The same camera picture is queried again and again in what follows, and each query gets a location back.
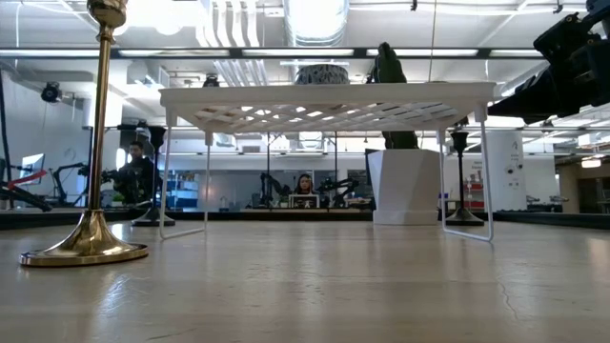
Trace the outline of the tealight candle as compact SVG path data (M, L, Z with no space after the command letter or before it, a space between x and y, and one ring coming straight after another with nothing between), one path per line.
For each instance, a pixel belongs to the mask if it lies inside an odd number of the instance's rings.
M296 74L296 85L341 85L349 84L348 72L340 66L315 64L304 66Z

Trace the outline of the green cactus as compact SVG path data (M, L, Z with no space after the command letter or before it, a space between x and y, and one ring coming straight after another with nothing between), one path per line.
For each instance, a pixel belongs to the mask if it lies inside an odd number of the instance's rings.
M377 48L375 66L373 67L373 82L381 84L406 84L407 78L396 52L387 42ZM413 131L384 131L386 150L416 150L417 136Z

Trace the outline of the white round column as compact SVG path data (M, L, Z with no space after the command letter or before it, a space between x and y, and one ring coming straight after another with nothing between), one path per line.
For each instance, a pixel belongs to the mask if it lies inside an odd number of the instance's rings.
M493 210L525 210L527 201L521 132L489 131L486 137Z

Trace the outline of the computer monitor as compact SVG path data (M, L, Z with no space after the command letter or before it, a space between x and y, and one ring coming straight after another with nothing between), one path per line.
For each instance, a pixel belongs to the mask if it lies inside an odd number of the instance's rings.
M42 178L46 175L44 162L44 153L28 155L22 158L20 177L25 179L25 181L22 182L22 185L35 185L41 183Z

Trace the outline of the black candlestick holder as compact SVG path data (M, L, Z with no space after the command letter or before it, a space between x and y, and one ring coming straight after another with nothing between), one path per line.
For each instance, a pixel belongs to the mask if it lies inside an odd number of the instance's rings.
M446 219L446 223L448 226L483 226L484 221L465 207L463 153L467 147L468 133L466 131L454 131L451 133L451 137L454 149L457 152L459 203L454 213Z
M149 141L153 149L151 205L143 215L132 221L132 225L135 227L158 227L160 224L174 226L175 221L173 219L160 213L161 210L165 209L165 206L159 206L157 201L158 186L162 184L158 171L159 150L164 143L166 129L161 126L148 126L148 130L150 133Z

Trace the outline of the black aluminium table frame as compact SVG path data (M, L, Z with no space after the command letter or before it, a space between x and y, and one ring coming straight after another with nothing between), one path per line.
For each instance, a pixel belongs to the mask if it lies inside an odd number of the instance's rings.
M32 229L75 224L82 212L78 209L51 212L0 212L0 231ZM244 212L169 212L174 221L371 221L371 212L359 210L247 210ZM610 231L610 214L561 212L495 212L493 219L560 227Z

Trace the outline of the gold candlestick holder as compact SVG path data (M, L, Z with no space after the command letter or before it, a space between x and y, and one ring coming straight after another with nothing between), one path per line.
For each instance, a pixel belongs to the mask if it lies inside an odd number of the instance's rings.
M38 251L23 252L26 267L60 268L124 262L148 255L147 247L117 238L109 229L101 208L102 157L113 32L127 20L129 0L87 0L89 15L99 24L98 71L94 126L91 139L88 207L73 231L59 243Z

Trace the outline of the black horizontal beam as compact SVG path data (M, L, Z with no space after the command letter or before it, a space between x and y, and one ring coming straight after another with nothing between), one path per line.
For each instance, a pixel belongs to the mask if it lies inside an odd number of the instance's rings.
M541 60L543 56L533 49L500 48L396 48L396 56L404 60ZM97 49L76 48L0 48L0 59L95 59ZM113 59L370 59L377 56L374 48L166 48L123 49L112 48Z

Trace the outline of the white faceted plant pot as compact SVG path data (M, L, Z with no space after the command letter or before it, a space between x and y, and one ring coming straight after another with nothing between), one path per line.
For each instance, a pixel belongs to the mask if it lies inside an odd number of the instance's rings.
M435 226L440 195L439 153L429 150L383 150L367 155L381 226Z

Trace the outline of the silver ventilation duct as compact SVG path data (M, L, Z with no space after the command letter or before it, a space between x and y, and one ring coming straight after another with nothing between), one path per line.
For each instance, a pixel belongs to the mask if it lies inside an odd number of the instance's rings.
M349 0L282 0L290 46L337 47L342 44Z

